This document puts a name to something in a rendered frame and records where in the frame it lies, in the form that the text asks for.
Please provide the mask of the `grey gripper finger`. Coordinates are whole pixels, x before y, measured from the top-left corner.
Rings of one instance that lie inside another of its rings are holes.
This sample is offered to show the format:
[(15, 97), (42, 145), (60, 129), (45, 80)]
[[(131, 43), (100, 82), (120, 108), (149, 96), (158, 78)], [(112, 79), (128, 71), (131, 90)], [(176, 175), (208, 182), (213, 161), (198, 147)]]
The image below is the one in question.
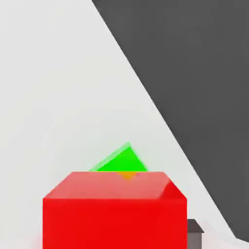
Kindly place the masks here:
[(195, 219), (188, 219), (187, 249), (249, 249), (249, 242), (217, 232), (208, 223), (203, 225), (204, 228)]

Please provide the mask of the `small red cube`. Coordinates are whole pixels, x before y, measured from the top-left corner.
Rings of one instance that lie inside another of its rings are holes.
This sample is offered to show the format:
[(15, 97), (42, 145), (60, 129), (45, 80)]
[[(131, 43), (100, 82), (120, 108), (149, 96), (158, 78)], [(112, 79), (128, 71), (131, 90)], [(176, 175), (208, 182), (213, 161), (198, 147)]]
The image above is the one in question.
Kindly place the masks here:
[(42, 249), (187, 249), (187, 199), (163, 172), (73, 172), (43, 198)]

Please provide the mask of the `small green cube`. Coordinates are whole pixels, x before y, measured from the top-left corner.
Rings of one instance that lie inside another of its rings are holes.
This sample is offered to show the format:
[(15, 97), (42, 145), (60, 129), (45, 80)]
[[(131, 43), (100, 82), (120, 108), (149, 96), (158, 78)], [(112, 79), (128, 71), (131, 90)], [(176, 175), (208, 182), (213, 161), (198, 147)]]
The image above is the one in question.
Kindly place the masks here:
[(127, 142), (116, 149), (89, 171), (97, 172), (146, 172), (149, 171), (132, 145)]

